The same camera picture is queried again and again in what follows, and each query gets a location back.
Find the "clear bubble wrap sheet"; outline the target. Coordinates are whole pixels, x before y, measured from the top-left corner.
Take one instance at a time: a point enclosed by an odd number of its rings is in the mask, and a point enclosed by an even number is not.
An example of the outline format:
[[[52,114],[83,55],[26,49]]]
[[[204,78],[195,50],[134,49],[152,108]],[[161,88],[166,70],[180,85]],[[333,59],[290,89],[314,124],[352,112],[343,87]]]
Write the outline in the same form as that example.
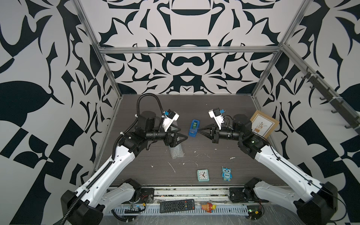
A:
[[[172,159],[183,158],[184,152],[182,149],[182,145],[179,144],[175,147],[170,147],[170,154],[171,154]]]

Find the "blue tape dispenser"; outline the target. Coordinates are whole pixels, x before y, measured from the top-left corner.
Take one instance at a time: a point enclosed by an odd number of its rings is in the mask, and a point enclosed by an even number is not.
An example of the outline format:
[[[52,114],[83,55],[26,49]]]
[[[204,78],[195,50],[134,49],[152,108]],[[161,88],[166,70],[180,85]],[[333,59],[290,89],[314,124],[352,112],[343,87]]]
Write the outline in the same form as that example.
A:
[[[188,135],[190,137],[196,137],[198,129],[199,129],[200,121],[199,120],[193,120],[191,122],[191,126],[188,132]]]

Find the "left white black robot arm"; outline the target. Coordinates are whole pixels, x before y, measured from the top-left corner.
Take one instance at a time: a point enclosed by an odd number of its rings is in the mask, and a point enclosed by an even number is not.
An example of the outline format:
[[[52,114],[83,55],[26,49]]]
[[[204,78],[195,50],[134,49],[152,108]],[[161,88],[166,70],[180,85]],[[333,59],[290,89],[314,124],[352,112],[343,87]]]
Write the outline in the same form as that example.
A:
[[[144,97],[156,99],[160,108],[160,122],[155,125],[156,114],[151,111],[140,111]],[[142,94],[136,102],[134,122],[121,132],[112,148],[108,160],[76,191],[66,191],[61,197],[63,218],[59,225],[69,222],[72,225],[98,225],[104,214],[125,202],[136,202],[141,193],[141,185],[128,179],[114,190],[109,187],[119,174],[140,154],[149,150],[151,144],[163,141],[166,146],[174,148],[187,140],[180,133],[180,128],[173,124],[179,119],[175,111],[164,111],[155,94]]]

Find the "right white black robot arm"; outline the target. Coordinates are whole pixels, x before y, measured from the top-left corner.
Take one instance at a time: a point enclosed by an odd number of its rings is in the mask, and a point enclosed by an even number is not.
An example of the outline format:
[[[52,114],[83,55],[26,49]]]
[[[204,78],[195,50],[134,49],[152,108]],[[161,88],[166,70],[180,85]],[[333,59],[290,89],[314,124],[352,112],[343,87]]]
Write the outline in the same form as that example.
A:
[[[275,203],[298,215],[306,225],[326,225],[338,210],[338,189],[330,182],[322,183],[281,156],[262,136],[253,132],[252,122],[243,114],[233,117],[232,126],[223,126],[222,115],[214,116],[214,124],[198,129],[198,133],[218,143],[238,142],[240,150],[263,164],[281,178],[291,190],[253,178],[247,183],[262,200]]]

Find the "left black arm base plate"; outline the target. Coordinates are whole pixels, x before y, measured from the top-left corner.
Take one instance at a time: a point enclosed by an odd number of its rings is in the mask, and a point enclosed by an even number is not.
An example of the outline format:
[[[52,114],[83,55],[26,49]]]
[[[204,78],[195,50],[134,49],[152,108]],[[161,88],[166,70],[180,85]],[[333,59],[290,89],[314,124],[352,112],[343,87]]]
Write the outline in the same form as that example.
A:
[[[140,202],[149,204],[154,202],[155,189],[153,188],[142,188],[140,194]]]

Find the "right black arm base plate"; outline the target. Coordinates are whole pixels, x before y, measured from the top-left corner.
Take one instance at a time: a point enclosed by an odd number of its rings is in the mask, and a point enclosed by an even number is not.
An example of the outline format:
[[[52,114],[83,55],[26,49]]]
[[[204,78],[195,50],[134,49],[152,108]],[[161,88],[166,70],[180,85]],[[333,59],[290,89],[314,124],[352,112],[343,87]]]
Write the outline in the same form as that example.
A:
[[[253,194],[250,188],[231,187],[229,188],[229,199],[232,203],[250,203],[253,202]]]

